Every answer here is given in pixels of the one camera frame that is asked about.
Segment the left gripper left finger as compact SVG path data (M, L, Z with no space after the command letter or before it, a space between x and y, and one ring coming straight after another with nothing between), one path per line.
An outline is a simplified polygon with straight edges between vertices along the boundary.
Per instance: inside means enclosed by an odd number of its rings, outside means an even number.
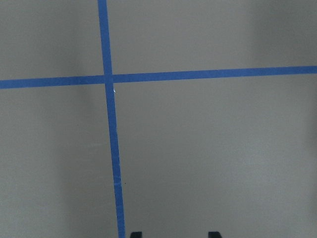
M142 238L142 232L132 232L130 238Z

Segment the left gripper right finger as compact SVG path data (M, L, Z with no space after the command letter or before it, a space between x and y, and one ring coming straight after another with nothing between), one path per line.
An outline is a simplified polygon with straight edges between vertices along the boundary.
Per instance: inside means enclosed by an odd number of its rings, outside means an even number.
M208 232L208 238L221 238L221 234L217 231Z

